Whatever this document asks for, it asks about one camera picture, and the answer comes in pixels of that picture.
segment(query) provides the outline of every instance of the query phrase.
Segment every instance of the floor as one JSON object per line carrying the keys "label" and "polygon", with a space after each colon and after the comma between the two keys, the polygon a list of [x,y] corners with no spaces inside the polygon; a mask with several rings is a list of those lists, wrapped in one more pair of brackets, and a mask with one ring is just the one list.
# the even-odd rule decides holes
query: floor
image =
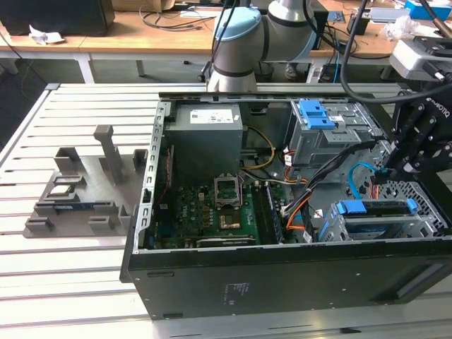
{"label": "floor", "polygon": [[[45,88],[33,69],[46,83],[82,83],[78,64],[71,60],[18,60],[19,74],[3,72],[0,76],[0,147],[3,148],[24,116]],[[134,61],[95,61],[98,83],[194,83],[203,67],[202,62],[189,60],[188,65],[180,61],[144,61],[150,75],[139,77]],[[273,82],[287,82],[284,64],[275,64]],[[306,65],[299,65],[300,81],[304,81]],[[380,82],[381,66],[351,66],[350,82]],[[331,82],[334,67],[324,77]]]}

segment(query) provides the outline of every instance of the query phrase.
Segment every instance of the open computer tower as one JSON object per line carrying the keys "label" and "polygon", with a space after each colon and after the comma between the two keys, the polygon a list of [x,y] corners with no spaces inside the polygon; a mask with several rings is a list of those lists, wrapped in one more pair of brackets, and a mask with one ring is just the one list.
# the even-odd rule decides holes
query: open computer tower
{"label": "open computer tower", "polygon": [[449,275],[451,192],[374,181],[390,128],[328,93],[162,93],[123,262],[151,319],[406,303]]}

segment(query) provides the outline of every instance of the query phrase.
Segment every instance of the table leg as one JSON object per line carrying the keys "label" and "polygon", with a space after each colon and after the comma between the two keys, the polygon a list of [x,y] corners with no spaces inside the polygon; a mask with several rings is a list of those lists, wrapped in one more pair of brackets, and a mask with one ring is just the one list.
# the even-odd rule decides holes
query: table leg
{"label": "table leg", "polygon": [[144,65],[141,60],[136,60],[136,69],[138,70],[138,76],[145,76]]}
{"label": "table leg", "polygon": [[15,59],[0,59],[0,64],[7,69],[10,74],[16,75],[19,70],[16,67]]}
{"label": "table leg", "polygon": [[323,59],[314,59],[309,65],[309,72],[306,79],[306,83],[319,83],[320,74],[322,73],[323,65],[325,61]]}
{"label": "table leg", "polygon": [[85,83],[95,83],[95,69],[93,62],[86,58],[78,59],[77,61]]}

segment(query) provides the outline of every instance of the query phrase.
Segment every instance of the blue plastic clip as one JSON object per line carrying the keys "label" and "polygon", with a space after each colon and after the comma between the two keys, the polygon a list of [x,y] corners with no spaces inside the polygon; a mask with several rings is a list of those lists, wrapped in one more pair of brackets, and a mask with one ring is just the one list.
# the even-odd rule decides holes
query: blue plastic clip
{"label": "blue plastic clip", "polygon": [[417,203],[411,198],[407,199],[407,206],[410,209],[411,214],[417,214]]}
{"label": "blue plastic clip", "polygon": [[360,200],[342,200],[336,204],[336,207],[340,214],[367,213],[366,206],[364,206],[364,203]]}
{"label": "blue plastic clip", "polygon": [[318,100],[300,100],[299,112],[306,119],[308,129],[334,129],[334,122]]}

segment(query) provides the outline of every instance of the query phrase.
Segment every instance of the crumpled paper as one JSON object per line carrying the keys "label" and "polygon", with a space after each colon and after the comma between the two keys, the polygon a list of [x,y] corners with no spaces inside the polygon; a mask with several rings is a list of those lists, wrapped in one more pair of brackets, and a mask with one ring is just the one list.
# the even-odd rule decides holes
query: crumpled paper
{"label": "crumpled paper", "polygon": [[413,37],[417,21],[411,20],[410,16],[401,16],[394,23],[387,23],[383,27],[382,33],[389,40],[407,39]]}
{"label": "crumpled paper", "polygon": [[45,33],[34,29],[31,25],[28,27],[30,27],[30,34],[28,36],[31,37],[37,44],[46,45],[64,41],[64,38],[57,32]]}

